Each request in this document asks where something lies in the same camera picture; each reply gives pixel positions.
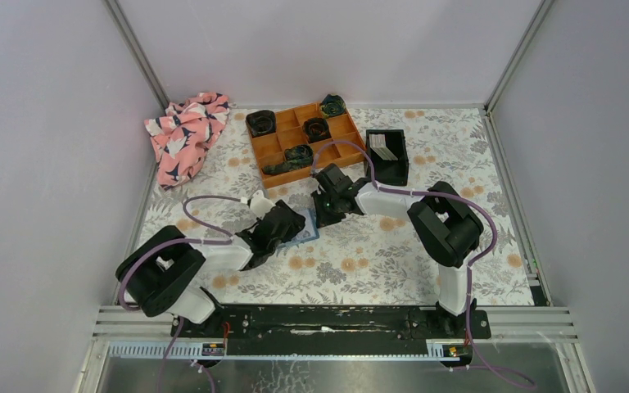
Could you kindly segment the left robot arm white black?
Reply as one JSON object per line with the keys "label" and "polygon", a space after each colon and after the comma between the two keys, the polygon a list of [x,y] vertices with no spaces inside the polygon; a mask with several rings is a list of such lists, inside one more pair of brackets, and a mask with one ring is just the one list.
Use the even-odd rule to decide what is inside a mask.
{"label": "left robot arm white black", "polygon": [[221,238],[186,237],[174,225],[163,227],[115,272],[117,298],[126,310],[148,318],[172,314],[187,319],[204,337],[217,333],[221,315],[205,289],[193,289],[201,270],[244,271],[263,265],[282,245],[305,229],[306,218],[284,201],[273,202],[258,191],[238,198],[256,217],[255,223],[235,234],[221,229]]}

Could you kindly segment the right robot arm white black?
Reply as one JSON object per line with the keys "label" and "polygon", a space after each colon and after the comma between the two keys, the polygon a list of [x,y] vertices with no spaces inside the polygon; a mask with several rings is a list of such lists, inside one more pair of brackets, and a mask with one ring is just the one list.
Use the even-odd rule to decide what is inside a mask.
{"label": "right robot arm white black", "polygon": [[432,261],[438,263],[441,288],[437,326],[457,337],[469,326],[465,311],[471,302],[467,257],[479,246],[486,211],[459,196],[446,182],[428,190],[393,187],[346,176],[335,164],[313,174],[319,184],[311,193],[319,228],[337,224],[348,215],[382,215],[408,221]]}

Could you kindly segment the wooden compartment tray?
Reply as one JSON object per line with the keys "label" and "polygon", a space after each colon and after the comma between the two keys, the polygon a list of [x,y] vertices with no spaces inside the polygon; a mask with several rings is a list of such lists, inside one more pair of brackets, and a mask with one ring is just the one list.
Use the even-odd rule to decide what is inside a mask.
{"label": "wooden compartment tray", "polygon": [[280,175],[267,175],[262,172],[262,167],[265,165],[283,162],[285,150],[297,145],[306,144],[312,148],[317,169],[322,169],[329,164],[342,168],[364,160],[360,151],[365,148],[365,144],[348,110],[345,115],[326,119],[331,138],[311,144],[303,133],[302,125],[310,118],[323,118],[319,112],[319,103],[310,103],[274,111],[274,113],[277,121],[275,133],[252,138],[247,129],[265,188],[279,187],[310,176],[310,167]]}

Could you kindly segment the blue leather card holder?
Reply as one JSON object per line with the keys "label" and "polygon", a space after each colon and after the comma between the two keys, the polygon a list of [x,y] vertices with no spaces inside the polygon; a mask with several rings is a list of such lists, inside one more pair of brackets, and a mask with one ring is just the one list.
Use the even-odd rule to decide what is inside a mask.
{"label": "blue leather card holder", "polygon": [[319,230],[315,222],[315,211],[313,209],[304,209],[298,211],[298,214],[305,217],[304,228],[291,241],[280,245],[278,247],[279,249],[298,246],[302,243],[312,242],[319,239]]}

